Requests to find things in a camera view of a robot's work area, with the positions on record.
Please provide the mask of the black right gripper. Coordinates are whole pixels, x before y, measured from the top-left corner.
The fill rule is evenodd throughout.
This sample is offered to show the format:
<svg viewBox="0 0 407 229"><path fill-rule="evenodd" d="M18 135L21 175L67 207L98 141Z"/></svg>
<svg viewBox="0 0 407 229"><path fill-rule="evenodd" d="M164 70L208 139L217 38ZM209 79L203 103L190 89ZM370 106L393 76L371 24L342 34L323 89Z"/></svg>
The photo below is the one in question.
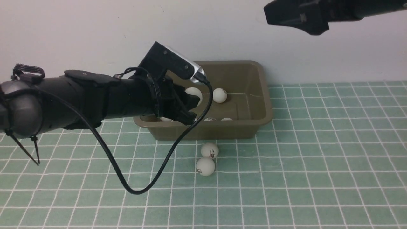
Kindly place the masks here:
<svg viewBox="0 0 407 229"><path fill-rule="evenodd" d="M264 6L268 25L302 30L321 35L329 30L329 22L359 21L351 0L273 0Z"/></svg>

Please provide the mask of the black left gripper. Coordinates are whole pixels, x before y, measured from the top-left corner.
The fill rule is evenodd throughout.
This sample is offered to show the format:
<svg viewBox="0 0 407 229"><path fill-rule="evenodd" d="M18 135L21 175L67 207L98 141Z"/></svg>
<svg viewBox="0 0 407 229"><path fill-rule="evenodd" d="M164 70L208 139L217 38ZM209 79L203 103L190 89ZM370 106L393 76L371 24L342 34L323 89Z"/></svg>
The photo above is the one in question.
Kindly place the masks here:
<svg viewBox="0 0 407 229"><path fill-rule="evenodd" d="M199 106L200 97L187 93L185 87L173 83L169 77L165 80L159 83L161 116L185 126L192 125L197 114L188 110ZM108 118L157 115L157 104L154 87L146 78L121 79L109 87Z"/></svg>

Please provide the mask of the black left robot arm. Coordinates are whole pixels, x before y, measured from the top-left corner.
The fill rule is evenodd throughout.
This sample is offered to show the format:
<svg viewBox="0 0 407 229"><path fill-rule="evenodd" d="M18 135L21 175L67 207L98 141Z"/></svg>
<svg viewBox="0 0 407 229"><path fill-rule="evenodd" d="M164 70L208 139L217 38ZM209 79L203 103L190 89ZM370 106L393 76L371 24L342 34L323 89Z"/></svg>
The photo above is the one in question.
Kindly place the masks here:
<svg viewBox="0 0 407 229"><path fill-rule="evenodd" d="M54 129L89 129L80 117L51 93L77 109L97 128L105 119L134 116L165 117L189 125L196 114L191 109L201 103L160 71L154 79L144 68L128 79L79 70L60 77L42 77L19 71L13 80L1 83L1 133L11 132L26 139Z"/></svg>

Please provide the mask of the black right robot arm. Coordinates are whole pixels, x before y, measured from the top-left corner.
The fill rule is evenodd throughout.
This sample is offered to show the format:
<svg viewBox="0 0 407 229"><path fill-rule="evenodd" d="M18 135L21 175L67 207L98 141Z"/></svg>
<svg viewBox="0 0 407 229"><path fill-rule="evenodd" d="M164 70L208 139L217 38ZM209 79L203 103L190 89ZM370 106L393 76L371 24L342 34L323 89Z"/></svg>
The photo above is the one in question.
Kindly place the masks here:
<svg viewBox="0 0 407 229"><path fill-rule="evenodd" d="M318 36L330 22L360 21L365 17L406 10L405 0L274 0L263 7L269 25L292 27Z"/></svg>

